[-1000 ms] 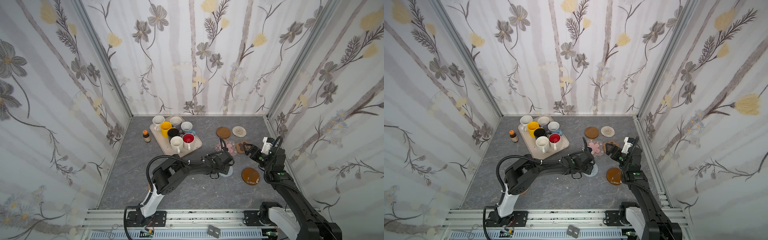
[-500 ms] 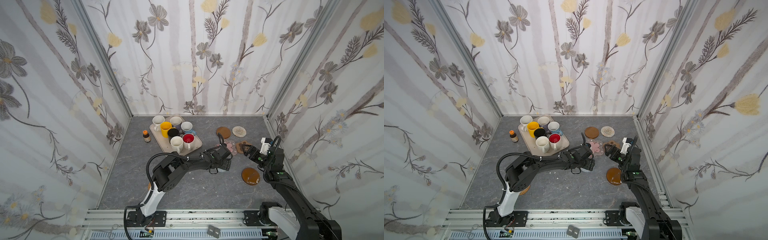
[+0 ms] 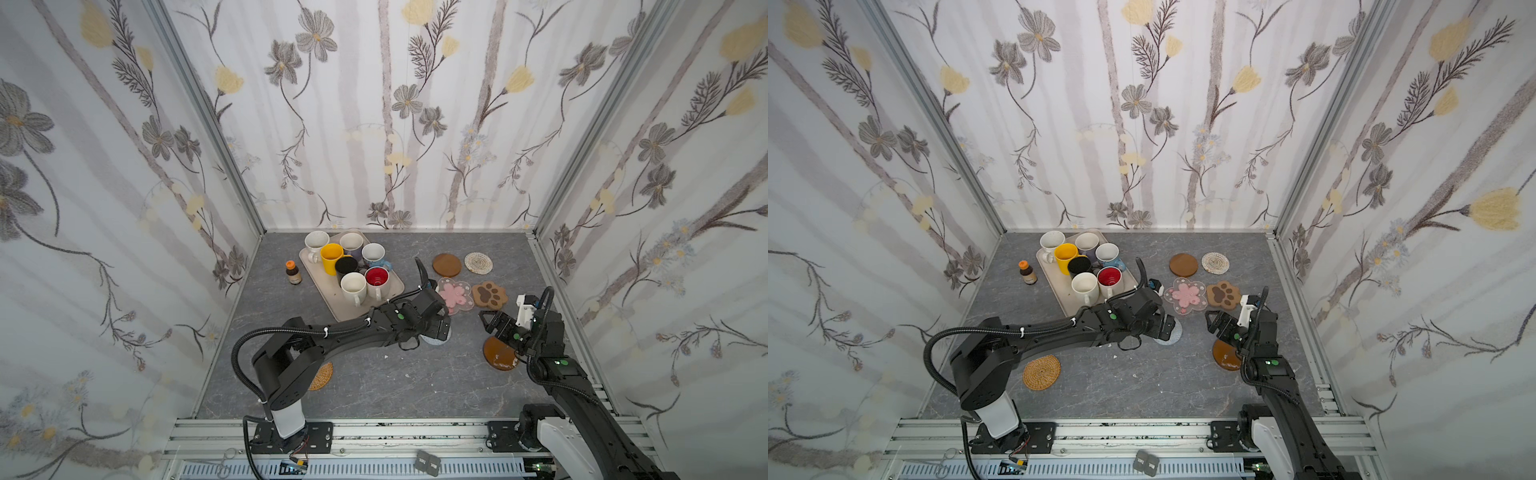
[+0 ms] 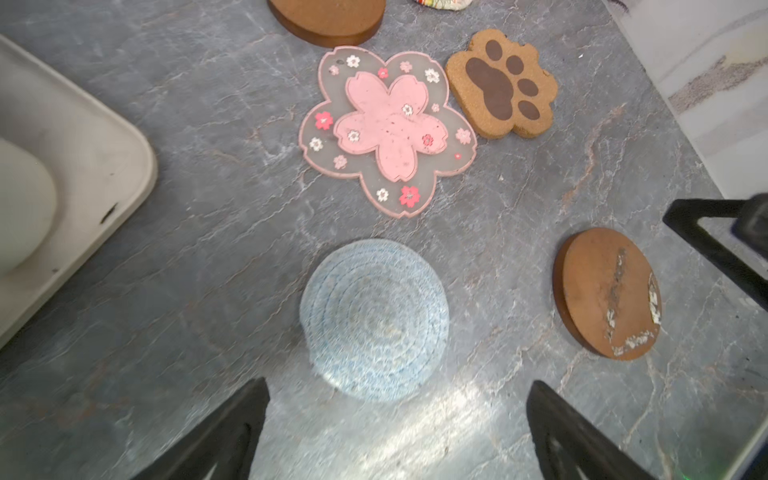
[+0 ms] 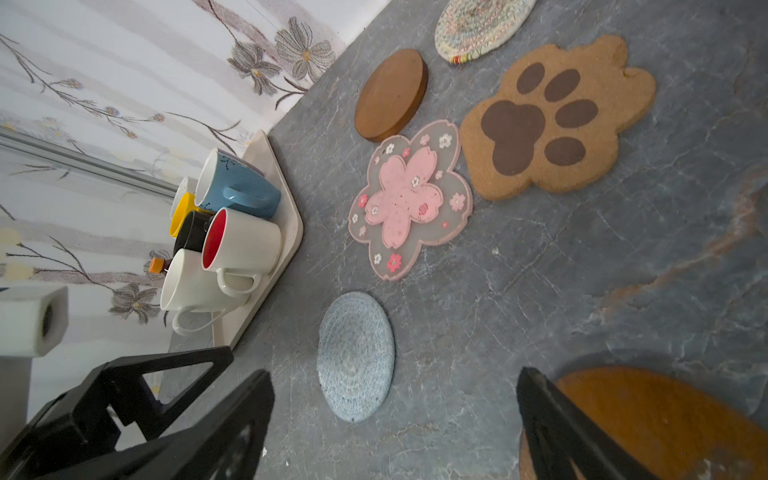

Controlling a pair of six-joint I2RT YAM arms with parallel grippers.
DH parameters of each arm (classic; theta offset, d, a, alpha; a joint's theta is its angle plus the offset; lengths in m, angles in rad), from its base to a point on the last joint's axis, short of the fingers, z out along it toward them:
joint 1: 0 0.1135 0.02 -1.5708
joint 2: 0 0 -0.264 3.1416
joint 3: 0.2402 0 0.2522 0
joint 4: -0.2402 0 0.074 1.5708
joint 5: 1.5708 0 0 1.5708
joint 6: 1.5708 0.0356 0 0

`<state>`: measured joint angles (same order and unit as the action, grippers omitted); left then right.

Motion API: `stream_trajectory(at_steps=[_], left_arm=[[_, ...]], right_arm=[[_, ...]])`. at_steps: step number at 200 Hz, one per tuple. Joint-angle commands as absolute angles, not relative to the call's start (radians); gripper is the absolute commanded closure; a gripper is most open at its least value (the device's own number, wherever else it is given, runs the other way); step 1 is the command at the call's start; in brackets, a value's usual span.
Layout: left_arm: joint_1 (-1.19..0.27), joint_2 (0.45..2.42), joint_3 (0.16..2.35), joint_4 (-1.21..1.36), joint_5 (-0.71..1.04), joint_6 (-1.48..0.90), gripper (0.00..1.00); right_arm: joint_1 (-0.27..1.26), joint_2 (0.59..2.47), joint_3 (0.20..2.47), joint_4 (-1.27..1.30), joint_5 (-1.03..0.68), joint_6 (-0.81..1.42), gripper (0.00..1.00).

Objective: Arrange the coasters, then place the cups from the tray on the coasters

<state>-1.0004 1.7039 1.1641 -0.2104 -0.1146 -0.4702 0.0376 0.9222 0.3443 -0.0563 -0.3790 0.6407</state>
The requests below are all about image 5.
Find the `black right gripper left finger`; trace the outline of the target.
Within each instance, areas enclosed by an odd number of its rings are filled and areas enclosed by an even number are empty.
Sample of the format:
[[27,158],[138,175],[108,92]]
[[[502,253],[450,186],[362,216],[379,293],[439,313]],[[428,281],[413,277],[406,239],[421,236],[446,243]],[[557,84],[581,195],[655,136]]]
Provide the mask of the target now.
[[41,477],[252,479],[262,456],[274,403],[270,373],[257,370],[192,427]]

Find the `glossy brown round coaster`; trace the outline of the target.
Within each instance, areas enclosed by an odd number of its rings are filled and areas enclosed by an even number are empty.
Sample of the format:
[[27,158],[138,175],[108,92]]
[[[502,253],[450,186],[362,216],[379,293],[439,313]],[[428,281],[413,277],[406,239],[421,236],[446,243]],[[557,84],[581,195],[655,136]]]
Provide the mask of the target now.
[[[650,370],[604,366],[551,381],[653,479],[764,479],[767,432],[688,383]],[[523,479],[539,479],[523,430]]]

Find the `cork paw print coaster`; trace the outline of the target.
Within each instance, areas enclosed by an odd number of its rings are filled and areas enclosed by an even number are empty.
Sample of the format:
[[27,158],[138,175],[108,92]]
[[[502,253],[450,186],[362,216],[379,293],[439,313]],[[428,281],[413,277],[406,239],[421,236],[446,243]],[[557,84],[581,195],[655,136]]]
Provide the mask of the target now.
[[571,50],[544,45],[517,60],[460,126],[475,191],[486,200],[531,185],[567,192],[606,174],[620,133],[655,98],[655,78],[627,61],[628,46],[615,35]]

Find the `pink flower silicone coaster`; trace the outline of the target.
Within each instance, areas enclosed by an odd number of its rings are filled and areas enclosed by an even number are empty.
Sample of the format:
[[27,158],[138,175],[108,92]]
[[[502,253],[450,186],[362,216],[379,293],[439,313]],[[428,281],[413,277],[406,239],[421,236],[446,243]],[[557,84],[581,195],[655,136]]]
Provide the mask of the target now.
[[458,128],[447,120],[428,124],[412,139],[393,135],[375,149],[348,229],[367,246],[380,279],[404,277],[424,246],[447,243],[467,225],[473,195],[456,172],[460,154]]

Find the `multicolour woven round coaster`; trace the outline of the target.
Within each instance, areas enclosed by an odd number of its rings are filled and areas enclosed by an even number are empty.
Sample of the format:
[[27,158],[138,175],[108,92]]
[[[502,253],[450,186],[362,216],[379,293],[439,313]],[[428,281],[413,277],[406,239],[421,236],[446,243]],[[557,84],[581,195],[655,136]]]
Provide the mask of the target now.
[[450,64],[475,60],[506,43],[524,24],[536,0],[449,1],[435,29],[438,55]]

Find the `dark brown round wooden coaster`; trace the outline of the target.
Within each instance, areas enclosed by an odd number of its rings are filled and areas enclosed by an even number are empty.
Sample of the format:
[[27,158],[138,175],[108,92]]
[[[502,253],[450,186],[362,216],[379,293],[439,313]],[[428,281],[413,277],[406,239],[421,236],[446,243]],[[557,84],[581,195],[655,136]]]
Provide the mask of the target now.
[[419,109],[428,84],[428,68],[415,49],[402,49],[384,60],[363,86],[354,126],[371,142],[403,130]]

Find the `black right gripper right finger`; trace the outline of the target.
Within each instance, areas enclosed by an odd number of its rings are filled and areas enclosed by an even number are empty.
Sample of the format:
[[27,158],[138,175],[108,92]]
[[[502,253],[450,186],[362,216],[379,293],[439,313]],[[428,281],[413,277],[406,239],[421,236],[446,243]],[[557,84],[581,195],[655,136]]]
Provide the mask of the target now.
[[653,479],[543,373],[524,367],[517,400],[539,479]]

